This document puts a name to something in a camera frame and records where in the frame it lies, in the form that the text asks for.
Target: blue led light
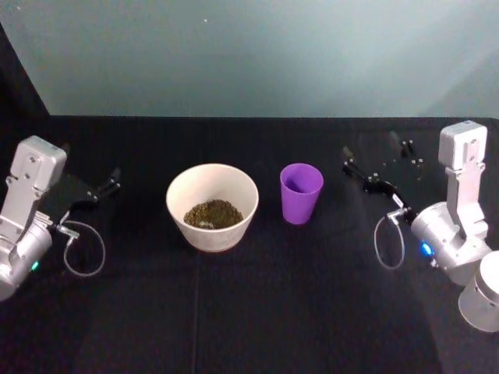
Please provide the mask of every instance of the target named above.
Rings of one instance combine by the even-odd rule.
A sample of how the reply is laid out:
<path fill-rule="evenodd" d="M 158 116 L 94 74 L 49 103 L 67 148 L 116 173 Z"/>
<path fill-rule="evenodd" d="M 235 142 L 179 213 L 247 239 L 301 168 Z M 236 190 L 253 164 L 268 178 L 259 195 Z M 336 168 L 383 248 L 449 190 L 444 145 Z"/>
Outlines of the blue led light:
<path fill-rule="evenodd" d="M 421 252 L 425 256 L 433 256 L 434 255 L 434 251 L 432 250 L 430 245 L 428 243 L 425 243 L 425 242 L 421 243 Z"/>

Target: cup rim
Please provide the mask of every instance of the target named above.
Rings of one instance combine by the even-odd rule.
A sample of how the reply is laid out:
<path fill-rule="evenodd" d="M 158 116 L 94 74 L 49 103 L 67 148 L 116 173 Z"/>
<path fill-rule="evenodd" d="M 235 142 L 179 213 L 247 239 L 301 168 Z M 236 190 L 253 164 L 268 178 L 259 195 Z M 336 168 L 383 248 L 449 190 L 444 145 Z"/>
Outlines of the cup rim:
<path fill-rule="evenodd" d="M 313 170 L 315 170 L 317 173 L 319 173 L 320 175 L 320 186 L 317 188 L 317 189 L 314 189 L 312 192 L 298 192 L 298 191 L 295 191 L 294 189 L 290 189 L 286 184 L 285 182 L 282 180 L 282 175 L 284 174 L 285 170 L 287 168 L 290 168 L 291 166 L 296 166 L 296 165 L 302 165 L 302 166 L 307 166 L 308 168 L 311 168 Z M 286 165 L 282 170 L 281 170 L 281 174 L 279 176 L 279 178 L 281 179 L 281 186 L 284 186 L 284 188 L 289 191 L 289 192 L 293 192 L 297 195 L 301 195 L 301 196 L 307 196 L 307 195 L 314 195 L 316 193 L 318 193 L 323 187 L 324 187 L 324 176 L 322 175 L 322 173 L 320 172 L 320 170 L 318 168 L 316 168 L 315 166 L 311 165 L 311 164 L 305 164 L 303 162 L 295 162 L 294 164 L 289 164 L 289 165 Z"/>

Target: cylindrical robot base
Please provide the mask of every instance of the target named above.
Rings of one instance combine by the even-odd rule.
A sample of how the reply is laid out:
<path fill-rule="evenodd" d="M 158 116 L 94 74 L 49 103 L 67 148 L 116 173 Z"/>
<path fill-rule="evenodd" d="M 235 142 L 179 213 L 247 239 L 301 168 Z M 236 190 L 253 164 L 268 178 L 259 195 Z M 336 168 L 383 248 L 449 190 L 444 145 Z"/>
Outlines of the cylindrical robot base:
<path fill-rule="evenodd" d="M 475 277 L 459 296 L 462 317 L 478 330 L 499 331 L 499 252 L 485 256 Z"/>

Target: white bowl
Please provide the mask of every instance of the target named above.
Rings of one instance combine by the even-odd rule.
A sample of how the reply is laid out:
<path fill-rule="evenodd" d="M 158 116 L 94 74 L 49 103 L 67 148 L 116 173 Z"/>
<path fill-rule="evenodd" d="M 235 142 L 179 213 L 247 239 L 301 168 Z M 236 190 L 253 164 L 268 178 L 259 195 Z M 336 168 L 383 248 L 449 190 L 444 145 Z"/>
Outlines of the white bowl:
<path fill-rule="evenodd" d="M 195 205 L 208 200 L 229 201 L 242 221 L 229 228 L 207 230 L 184 222 Z M 242 239 L 258 207 L 258 188 L 243 171 L 223 164 L 202 164 L 179 174 L 166 192 L 166 207 L 186 240 L 205 252 L 222 252 Z"/>

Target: bowl rim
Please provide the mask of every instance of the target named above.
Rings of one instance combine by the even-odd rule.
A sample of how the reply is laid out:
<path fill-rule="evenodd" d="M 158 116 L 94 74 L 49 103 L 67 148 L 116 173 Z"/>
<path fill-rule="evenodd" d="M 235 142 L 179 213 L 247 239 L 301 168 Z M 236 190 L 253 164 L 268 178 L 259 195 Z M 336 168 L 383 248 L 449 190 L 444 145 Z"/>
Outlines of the bowl rim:
<path fill-rule="evenodd" d="M 248 216 L 246 218 L 244 218 L 241 222 L 239 222 L 237 224 L 233 224 L 232 226 L 229 226 L 228 228 L 218 228 L 218 229 L 214 229 L 214 230 L 210 230 L 210 229 L 207 229 L 207 228 L 196 228 L 194 226 L 191 226 L 190 224 L 185 223 L 184 221 L 181 221 L 181 220 L 178 220 L 177 218 L 175 218 L 175 215 L 172 213 L 172 210 L 170 209 L 170 205 L 168 204 L 168 193 L 170 192 L 170 189 L 171 189 L 172 185 L 175 183 L 175 181 L 179 177 L 181 177 L 182 175 L 184 175 L 185 173 L 187 173 L 189 171 L 192 171 L 193 169 L 197 169 L 197 168 L 208 168 L 208 167 L 210 167 L 210 168 L 212 168 L 212 167 L 218 167 L 218 168 L 219 167 L 223 167 L 223 168 L 227 168 L 227 169 L 232 169 L 234 171 L 237 171 L 238 173 L 243 174 L 246 178 L 248 178 L 251 186 L 254 188 L 255 192 L 257 193 L 257 200 L 255 201 L 255 204 L 254 204 L 255 206 L 253 207 L 253 209 L 251 210 L 251 212 L 249 212 Z M 197 231 L 197 232 L 202 232 L 202 233 L 206 233 L 206 234 L 219 234 L 219 233 L 222 233 L 222 232 L 227 232 L 227 231 L 230 231 L 230 230 L 234 230 L 235 228 L 243 226 L 246 222 L 251 221 L 251 219 L 255 215 L 255 212 L 257 211 L 258 204 L 260 202 L 260 194 L 258 192 L 258 187 L 257 187 L 257 184 L 255 183 L 255 181 L 252 180 L 252 178 L 247 173 L 245 173 L 244 171 L 242 171 L 241 169 L 236 168 L 236 167 L 231 166 L 231 165 L 227 165 L 227 164 L 209 163 L 209 164 L 198 164 L 198 165 L 194 165 L 194 166 L 192 166 L 190 168 L 187 168 L 186 170 L 182 171 L 177 176 L 175 176 L 172 179 L 172 181 L 170 182 L 170 185 L 168 186 L 168 188 L 166 189 L 165 202 L 166 202 L 166 208 L 168 209 L 168 212 L 170 213 L 170 216 L 172 216 L 173 220 L 175 222 L 177 222 L 177 224 L 181 224 L 183 227 L 188 228 L 190 230 Z"/>

